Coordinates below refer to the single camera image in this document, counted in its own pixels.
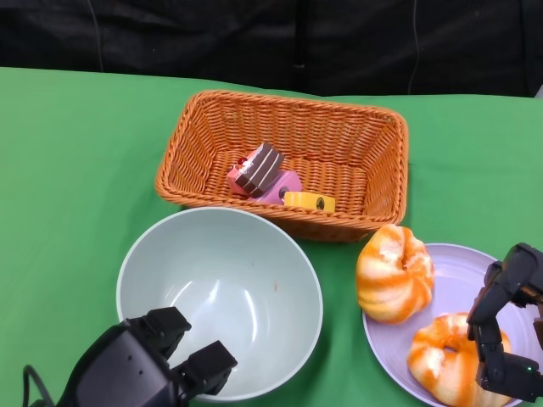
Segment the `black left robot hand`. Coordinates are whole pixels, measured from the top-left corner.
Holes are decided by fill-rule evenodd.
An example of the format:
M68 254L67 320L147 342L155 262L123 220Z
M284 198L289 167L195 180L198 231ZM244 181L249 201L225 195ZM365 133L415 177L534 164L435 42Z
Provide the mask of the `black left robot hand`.
M220 341L180 365L168 363L190 328L175 307L112 326L77 362L59 405L187 406L199 395L218 394L238 364Z

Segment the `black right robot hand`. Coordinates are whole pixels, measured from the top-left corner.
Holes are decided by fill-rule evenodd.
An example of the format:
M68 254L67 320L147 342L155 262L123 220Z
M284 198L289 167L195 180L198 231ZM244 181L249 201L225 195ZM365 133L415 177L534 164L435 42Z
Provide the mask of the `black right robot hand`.
M476 383L484 390L533 403L542 396L539 364L504 350L496 316L507 304L542 311L542 252L527 243L513 246L491 263L467 317L467 338L479 357Z

